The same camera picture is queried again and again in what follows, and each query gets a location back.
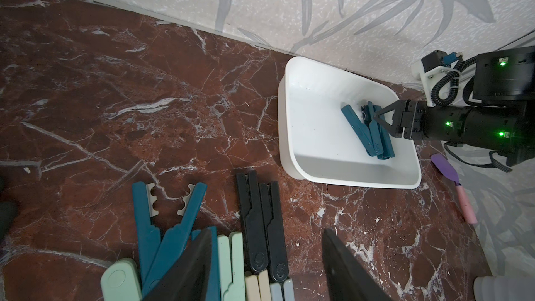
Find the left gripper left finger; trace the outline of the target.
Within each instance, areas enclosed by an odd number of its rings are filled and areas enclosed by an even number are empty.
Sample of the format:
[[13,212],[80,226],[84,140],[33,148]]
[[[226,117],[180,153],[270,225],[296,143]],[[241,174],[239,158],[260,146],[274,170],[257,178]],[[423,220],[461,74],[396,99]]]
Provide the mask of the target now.
[[207,300],[212,234],[203,230],[142,300]]

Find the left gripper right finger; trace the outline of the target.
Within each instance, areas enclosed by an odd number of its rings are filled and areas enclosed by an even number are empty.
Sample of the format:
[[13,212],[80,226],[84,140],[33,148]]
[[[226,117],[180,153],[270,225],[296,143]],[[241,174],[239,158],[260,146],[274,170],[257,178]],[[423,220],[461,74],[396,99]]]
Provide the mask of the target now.
[[331,300],[391,300],[332,229],[323,230],[322,259]]

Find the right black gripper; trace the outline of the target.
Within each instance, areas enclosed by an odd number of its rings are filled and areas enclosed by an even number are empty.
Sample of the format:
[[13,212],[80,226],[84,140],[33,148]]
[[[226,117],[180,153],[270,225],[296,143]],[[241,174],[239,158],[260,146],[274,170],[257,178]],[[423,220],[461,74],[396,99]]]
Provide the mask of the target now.
[[[390,137],[417,141],[461,142],[470,107],[429,107],[424,101],[397,100],[388,106],[373,104],[373,119]],[[384,117],[392,113],[392,124]]]

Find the black pruning pliers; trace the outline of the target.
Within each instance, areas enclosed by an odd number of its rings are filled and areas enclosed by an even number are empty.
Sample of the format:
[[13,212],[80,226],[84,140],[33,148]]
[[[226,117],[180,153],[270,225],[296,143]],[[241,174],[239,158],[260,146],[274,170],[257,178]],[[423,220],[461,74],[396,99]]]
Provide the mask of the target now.
[[289,275],[288,256],[277,181],[261,183],[261,207],[267,242],[268,272],[271,282],[283,283]]
[[263,222],[261,194],[255,171],[235,175],[242,223],[244,253],[249,269],[255,274],[268,266],[267,241]]

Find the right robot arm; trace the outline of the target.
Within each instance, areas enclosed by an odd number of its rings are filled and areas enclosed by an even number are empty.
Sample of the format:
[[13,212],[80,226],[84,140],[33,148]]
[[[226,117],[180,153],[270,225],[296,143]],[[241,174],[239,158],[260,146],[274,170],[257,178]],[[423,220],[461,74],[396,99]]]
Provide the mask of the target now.
[[510,172],[534,158],[534,47],[521,47],[464,59],[436,50],[412,65],[424,100],[397,100],[363,114],[390,137],[441,141],[452,148],[489,151],[487,169]]

